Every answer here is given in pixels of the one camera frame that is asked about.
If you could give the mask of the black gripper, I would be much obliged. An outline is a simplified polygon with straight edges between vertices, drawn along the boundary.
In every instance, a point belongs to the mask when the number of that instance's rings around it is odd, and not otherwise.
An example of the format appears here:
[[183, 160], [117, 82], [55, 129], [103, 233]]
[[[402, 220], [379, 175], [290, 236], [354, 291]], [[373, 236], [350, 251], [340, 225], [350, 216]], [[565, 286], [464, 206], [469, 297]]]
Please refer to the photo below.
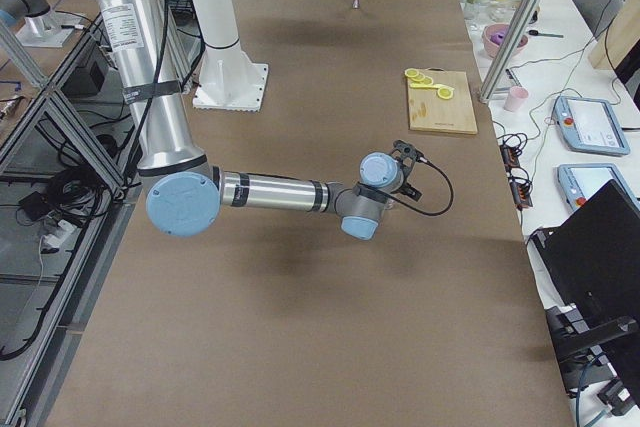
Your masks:
[[414, 164], [412, 162], [406, 164], [401, 159], [395, 159], [394, 165], [396, 167], [395, 176], [390, 184], [385, 187], [385, 191], [390, 194], [414, 196], [415, 189], [409, 182]]

